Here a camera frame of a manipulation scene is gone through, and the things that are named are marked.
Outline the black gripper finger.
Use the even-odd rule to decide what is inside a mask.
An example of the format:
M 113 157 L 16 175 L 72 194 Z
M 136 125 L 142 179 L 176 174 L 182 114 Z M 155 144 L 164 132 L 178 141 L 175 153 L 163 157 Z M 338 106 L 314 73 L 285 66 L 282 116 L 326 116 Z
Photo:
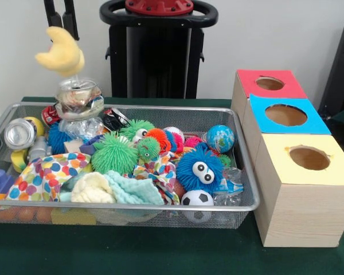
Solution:
M 64 0 L 65 12 L 62 15 L 64 29 L 66 29 L 75 40 L 79 40 L 77 21 L 73 0 Z
M 48 20 L 49 26 L 61 27 L 61 17 L 58 12 L 55 10 L 53 0 L 44 0 L 46 17 Z

